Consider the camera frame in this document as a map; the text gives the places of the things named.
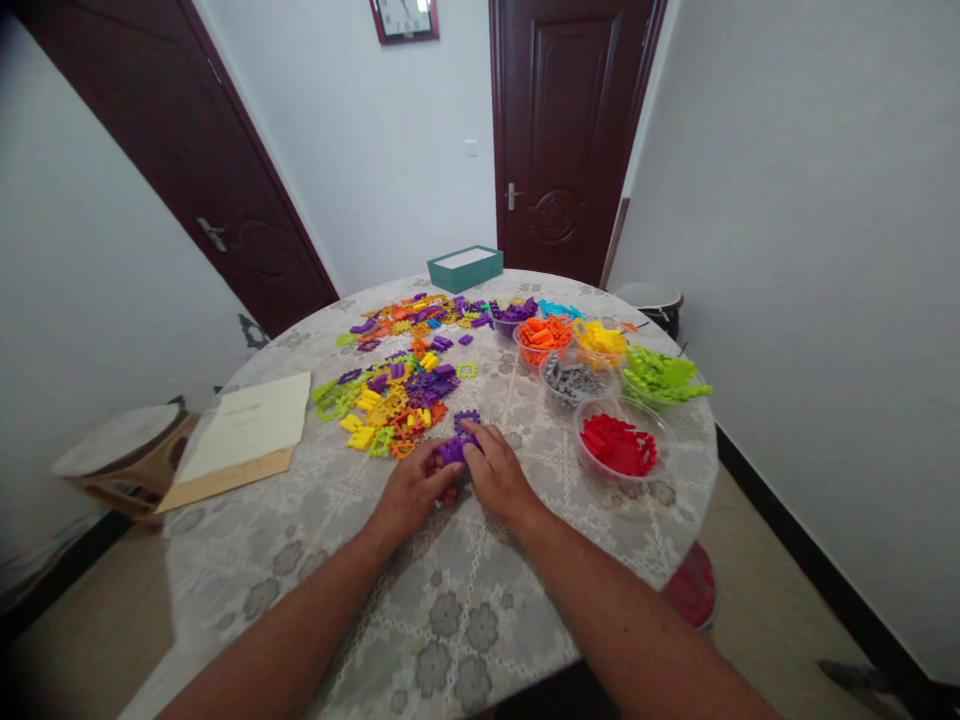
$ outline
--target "stool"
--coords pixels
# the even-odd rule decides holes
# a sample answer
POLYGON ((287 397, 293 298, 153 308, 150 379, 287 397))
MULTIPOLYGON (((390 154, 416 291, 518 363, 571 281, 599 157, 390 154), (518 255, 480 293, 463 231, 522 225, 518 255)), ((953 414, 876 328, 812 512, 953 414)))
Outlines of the stool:
POLYGON ((133 410, 84 438, 50 470, 131 520, 143 522, 173 484, 199 420, 197 413, 175 404, 133 410))
POLYGON ((717 612, 717 583, 703 546, 695 542, 680 568, 660 593, 680 617, 703 632, 717 612))
POLYGON ((676 341, 680 334, 682 293, 666 290, 652 283, 627 283, 614 295, 633 305, 676 341))

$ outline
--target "wall clock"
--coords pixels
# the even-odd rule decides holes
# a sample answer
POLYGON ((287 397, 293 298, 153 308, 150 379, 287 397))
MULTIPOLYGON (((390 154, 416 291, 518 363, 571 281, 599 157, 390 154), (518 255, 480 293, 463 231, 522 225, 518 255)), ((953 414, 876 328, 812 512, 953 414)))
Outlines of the wall clock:
POLYGON ((437 0, 370 0, 381 45, 439 40, 437 0))

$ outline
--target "bowl of red blocks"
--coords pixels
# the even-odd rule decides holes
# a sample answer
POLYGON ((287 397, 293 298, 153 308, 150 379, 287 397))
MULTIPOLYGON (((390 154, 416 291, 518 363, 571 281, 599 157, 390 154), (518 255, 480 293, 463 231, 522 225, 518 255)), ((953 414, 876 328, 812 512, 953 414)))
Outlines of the bowl of red blocks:
POLYGON ((601 481, 662 480, 670 466, 673 433, 648 407, 622 395, 590 398, 573 416, 580 464, 601 481))

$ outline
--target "tablecloth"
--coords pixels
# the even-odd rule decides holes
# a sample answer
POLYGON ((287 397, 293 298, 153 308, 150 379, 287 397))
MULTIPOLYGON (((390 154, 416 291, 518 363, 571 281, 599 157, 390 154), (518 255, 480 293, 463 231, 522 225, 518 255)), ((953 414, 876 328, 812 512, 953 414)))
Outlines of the tablecloth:
MULTIPOLYGON (((312 387, 366 367, 409 344, 388 338, 372 353, 335 340, 361 313, 442 292, 426 275, 365 290, 327 307, 276 338, 223 392, 310 370, 312 387)), ((534 296, 572 304, 605 320, 641 325, 623 301, 582 283, 507 270, 464 295, 490 300, 534 296)), ((659 590, 697 537, 718 461, 710 406, 695 400, 668 418, 676 436, 671 477, 624 494, 597 494, 576 456, 571 413, 548 404, 545 388, 516 346, 489 328, 444 326, 455 344, 444 362, 475 362, 445 402, 450 413, 428 436, 453 434, 453 413, 477 409, 514 448, 545 504, 659 590)), ((631 342, 677 354, 655 324, 631 342)), ((346 446, 337 422, 306 409, 303 440, 290 470, 171 513, 166 563, 178 632, 208 633, 226 646, 362 527, 393 468, 346 446)), ((210 422, 205 413, 199 429, 210 422)), ((324 622, 323 608, 317 622, 324 622)), ((473 713, 569 665, 577 648, 507 530, 485 516, 469 487, 438 510, 377 581, 337 653, 308 717, 435 717, 473 713)))

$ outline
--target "forearm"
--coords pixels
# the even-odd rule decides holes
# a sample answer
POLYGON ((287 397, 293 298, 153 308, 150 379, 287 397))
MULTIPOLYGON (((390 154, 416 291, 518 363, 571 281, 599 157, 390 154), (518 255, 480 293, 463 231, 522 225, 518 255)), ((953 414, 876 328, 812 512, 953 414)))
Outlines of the forearm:
POLYGON ((292 717, 394 549, 361 531, 214 659, 160 717, 292 717))
POLYGON ((511 524, 601 684, 628 717, 776 717, 636 575, 540 506, 511 524))

